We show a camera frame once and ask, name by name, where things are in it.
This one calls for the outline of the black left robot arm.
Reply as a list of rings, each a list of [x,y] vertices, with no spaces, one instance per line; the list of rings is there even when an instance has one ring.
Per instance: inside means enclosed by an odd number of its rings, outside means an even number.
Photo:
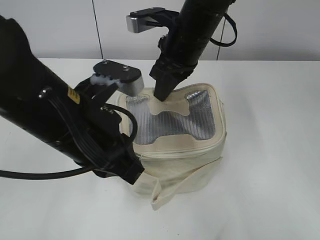
[[[12,18],[0,19],[0,115],[70,157],[77,169],[54,173],[1,171],[3,178],[54,180],[93,172],[134,184],[144,167],[134,152],[136,118],[108,100],[120,91],[134,97],[144,88],[138,68],[112,60],[70,87],[32,53]]]

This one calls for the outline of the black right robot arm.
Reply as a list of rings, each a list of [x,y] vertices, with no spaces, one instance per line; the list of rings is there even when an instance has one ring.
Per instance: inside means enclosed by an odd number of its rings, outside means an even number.
[[[221,42],[212,38],[222,19],[237,33],[236,23],[227,10],[232,0],[187,0],[173,20],[168,34],[159,40],[160,56],[149,75],[155,80],[154,96],[164,101],[179,83],[196,68],[208,45],[230,47],[235,41]]]

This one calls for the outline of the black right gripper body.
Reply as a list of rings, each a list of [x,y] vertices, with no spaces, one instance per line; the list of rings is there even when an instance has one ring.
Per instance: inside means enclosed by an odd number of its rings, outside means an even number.
[[[160,55],[158,59],[155,61],[154,65],[152,66],[149,76],[154,80],[158,80],[164,77],[166,74],[177,74],[176,78],[179,80],[179,82],[182,82],[194,72],[194,69],[197,67],[198,64],[196,63],[193,65],[186,65],[169,58],[165,54],[164,50],[167,39],[168,35],[166,34],[163,35],[158,41]]]

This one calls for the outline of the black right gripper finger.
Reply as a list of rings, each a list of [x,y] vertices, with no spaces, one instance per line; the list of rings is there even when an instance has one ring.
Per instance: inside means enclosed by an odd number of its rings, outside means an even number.
[[[154,97],[159,101],[165,101],[171,92],[181,81],[171,74],[158,76],[155,78]]]

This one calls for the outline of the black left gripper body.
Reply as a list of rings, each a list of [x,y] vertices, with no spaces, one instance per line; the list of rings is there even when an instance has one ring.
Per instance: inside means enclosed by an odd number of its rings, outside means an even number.
[[[101,171],[107,177],[118,176],[132,185],[145,170],[133,150],[138,123],[128,110],[107,103],[117,89],[115,84],[79,84],[75,87],[75,91],[82,97],[84,118],[93,128],[93,139],[102,147],[106,157]]]

